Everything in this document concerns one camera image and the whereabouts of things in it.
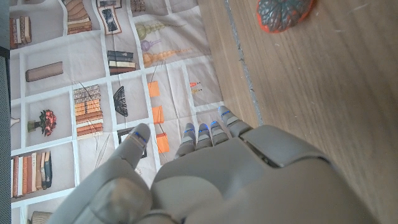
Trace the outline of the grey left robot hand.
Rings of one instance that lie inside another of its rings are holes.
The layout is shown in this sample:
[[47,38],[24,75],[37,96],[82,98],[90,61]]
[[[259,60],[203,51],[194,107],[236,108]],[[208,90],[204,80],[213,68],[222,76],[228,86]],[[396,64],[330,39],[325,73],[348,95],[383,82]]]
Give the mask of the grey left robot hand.
[[186,125],[173,160],[147,185],[136,172],[150,129],[139,124],[50,216],[50,223],[376,223],[334,163],[274,126],[225,106]]

